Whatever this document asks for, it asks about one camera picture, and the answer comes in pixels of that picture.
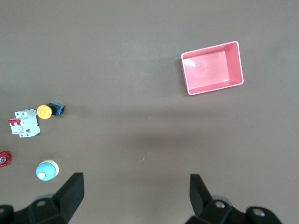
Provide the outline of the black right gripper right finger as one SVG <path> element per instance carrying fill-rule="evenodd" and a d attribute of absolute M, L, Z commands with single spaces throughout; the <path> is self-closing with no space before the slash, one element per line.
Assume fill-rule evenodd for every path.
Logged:
<path fill-rule="evenodd" d="M 194 216 L 188 224 L 280 224 L 269 209 L 249 207 L 243 213 L 222 197 L 212 197 L 199 174 L 190 175 L 189 198 Z"/>

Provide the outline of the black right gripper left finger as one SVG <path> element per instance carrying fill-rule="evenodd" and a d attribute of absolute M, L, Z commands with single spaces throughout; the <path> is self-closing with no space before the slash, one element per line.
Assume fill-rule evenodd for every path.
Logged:
<path fill-rule="evenodd" d="M 74 173 L 52 197 L 41 197 L 26 208 L 14 211 L 0 206 L 2 224 L 67 224 L 84 198 L 84 175 Z"/>

